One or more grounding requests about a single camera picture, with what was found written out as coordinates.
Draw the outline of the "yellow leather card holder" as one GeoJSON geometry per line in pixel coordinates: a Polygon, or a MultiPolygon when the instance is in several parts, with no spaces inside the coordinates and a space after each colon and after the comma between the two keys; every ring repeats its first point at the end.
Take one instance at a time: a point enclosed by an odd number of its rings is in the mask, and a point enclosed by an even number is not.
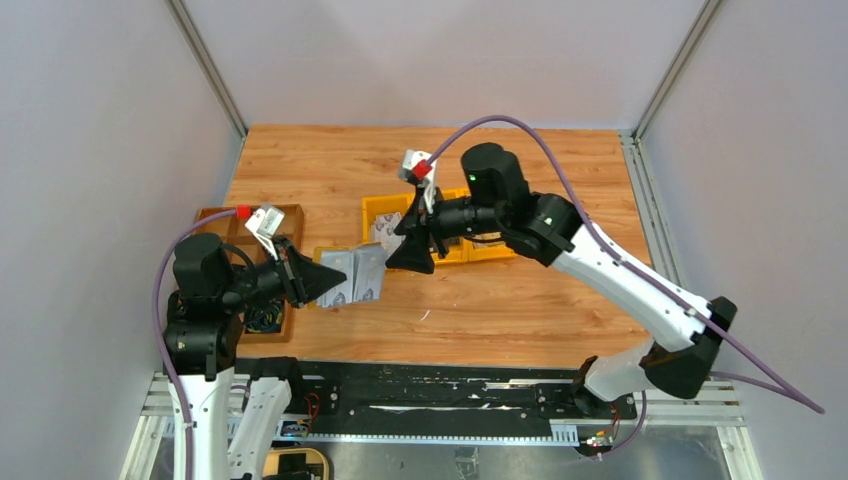
{"type": "Polygon", "coordinates": [[[317,247],[313,257],[320,265],[345,274],[346,280],[321,295],[315,306],[321,309],[356,303],[376,302],[381,298],[387,268],[387,251],[380,243],[356,247],[317,247]]]}

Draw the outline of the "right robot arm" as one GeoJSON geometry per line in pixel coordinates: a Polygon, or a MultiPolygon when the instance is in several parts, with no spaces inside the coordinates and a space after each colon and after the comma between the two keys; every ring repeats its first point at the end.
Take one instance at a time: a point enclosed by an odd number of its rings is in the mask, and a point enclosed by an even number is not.
{"type": "Polygon", "coordinates": [[[683,400],[698,395],[719,352],[720,333],[736,315],[733,302],[707,300],[673,284],[583,219],[571,201],[531,191],[517,156],[502,146],[475,145],[460,164],[469,193],[446,199],[429,154],[406,152],[399,176],[415,194],[395,229],[402,242],[387,268],[431,274],[432,256],[445,257],[448,240],[496,234],[516,254],[589,285],[651,335],[642,345],[581,365],[569,395],[583,414],[648,388],[683,400]]]}

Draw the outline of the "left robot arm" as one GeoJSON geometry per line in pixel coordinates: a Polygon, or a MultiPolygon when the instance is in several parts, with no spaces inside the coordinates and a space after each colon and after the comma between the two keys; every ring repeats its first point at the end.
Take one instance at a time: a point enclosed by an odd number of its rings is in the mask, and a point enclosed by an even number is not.
{"type": "Polygon", "coordinates": [[[181,479],[260,478],[282,414],[308,398],[295,358],[261,358],[250,371],[239,426],[228,432],[241,314],[275,300],[303,307],[347,279],[302,255],[284,236],[271,244],[265,261],[242,266],[229,259],[242,251],[213,233],[190,235],[175,246],[177,289],[168,299],[162,341],[181,423],[174,457],[181,479]]]}

